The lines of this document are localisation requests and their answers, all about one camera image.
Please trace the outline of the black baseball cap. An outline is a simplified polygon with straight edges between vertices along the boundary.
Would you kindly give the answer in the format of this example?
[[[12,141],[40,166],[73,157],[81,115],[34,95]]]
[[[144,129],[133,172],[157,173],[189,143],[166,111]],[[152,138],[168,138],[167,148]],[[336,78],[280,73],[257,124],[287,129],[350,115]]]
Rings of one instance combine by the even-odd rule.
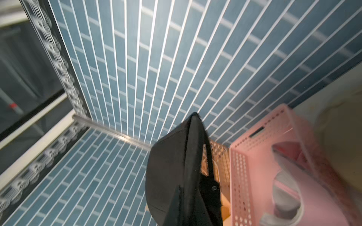
[[[220,184],[198,113],[156,142],[147,164],[145,197],[159,226],[221,226]]]

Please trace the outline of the pink baseball cap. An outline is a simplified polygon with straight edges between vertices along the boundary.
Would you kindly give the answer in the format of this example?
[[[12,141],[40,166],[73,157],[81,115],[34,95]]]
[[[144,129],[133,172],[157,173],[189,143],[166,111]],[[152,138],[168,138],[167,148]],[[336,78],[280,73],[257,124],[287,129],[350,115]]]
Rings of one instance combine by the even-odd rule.
[[[302,163],[299,142],[273,144],[274,159],[281,167],[272,183],[273,214],[264,213],[261,226],[347,226],[341,208],[329,190]]]

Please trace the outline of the beige baseball cap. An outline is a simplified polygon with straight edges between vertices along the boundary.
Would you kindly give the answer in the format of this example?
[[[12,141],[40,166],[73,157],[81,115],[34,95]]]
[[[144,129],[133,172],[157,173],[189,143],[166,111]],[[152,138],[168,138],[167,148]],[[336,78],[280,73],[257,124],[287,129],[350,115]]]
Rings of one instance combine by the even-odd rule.
[[[332,100],[315,121],[315,132],[334,171],[362,191],[362,90]]]

